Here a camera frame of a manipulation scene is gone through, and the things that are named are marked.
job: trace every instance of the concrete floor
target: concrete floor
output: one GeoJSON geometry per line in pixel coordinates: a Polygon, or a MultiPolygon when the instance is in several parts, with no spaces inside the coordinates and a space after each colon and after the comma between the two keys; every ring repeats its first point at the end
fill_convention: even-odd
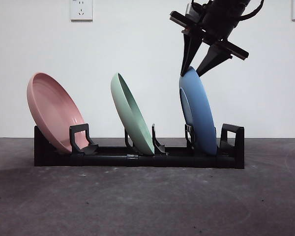
{"type": "Polygon", "coordinates": [[[0,236],[97,235],[295,236],[295,139],[247,139],[245,170],[34,167],[0,139],[0,236]]]}

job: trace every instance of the green plate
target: green plate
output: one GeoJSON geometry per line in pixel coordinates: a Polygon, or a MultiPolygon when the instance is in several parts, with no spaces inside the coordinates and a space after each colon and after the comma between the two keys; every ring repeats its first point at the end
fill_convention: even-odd
{"type": "Polygon", "coordinates": [[[118,115],[133,144],[141,153],[153,155],[152,136],[130,89],[119,73],[113,77],[110,89],[118,115]]]}

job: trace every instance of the white wall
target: white wall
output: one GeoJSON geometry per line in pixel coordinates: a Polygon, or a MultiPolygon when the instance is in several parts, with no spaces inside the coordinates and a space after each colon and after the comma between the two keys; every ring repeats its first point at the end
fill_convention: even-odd
{"type": "MultiPolygon", "coordinates": [[[[95,20],[72,23],[69,0],[0,0],[0,137],[33,137],[26,87],[42,71],[62,84],[92,137],[122,137],[110,94],[120,72],[158,137],[182,137],[178,80],[182,28],[169,13],[189,0],[94,0],[95,20]]],[[[246,12],[259,0],[251,0],[246,12]]],[[[202,79],[218,131],[245,126],[246,137],[295,137],[295,23],[290,0],[266,0],[229,38],[250,52],[202,79]]],[[[207,46],[193,61],[198,66],[207,46]]]]}

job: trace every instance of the dish rack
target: dish rack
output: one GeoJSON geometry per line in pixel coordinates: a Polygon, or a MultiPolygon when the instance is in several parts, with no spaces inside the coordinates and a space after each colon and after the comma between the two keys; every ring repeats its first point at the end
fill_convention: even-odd
{"type": "Polygon", "coordinates": [[[194,167],[194,168],[234,168],[244,169],[244,127],[223,124],[220,145],[216,155],[207,155],[194,148],[193,127],[185,124],[185,147],[161,145],[152,125],[154,155],[143,155],[130,145],[125,131],[123,147],[101,147],[89,137],[89,125],[79,124],[69,127],[71,154],[61,154],[41,133],[34,128],[35,166],[152,166],[152,167],[194,167]],[[85,132],[88,146],[80,149],[75,142],[75,133],[85,132]],[[228,132],[235,133],[235,144],[228,142],[228,132]]]}

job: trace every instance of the pink plate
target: pink plate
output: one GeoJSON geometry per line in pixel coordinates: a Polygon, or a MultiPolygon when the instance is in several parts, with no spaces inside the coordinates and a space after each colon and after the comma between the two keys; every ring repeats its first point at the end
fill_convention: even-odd
{"type": "MultiPolygon", "coordinates": [[[[69,127],[85,122],[69,94],[49,75],[37,73],[29,81],[27,97],[31,115],[45,138],[58,151],[70,153],[69,127]]],[[[79,148],[89,145],[85,131],[76,133],[75,140],[79,148]]]]}

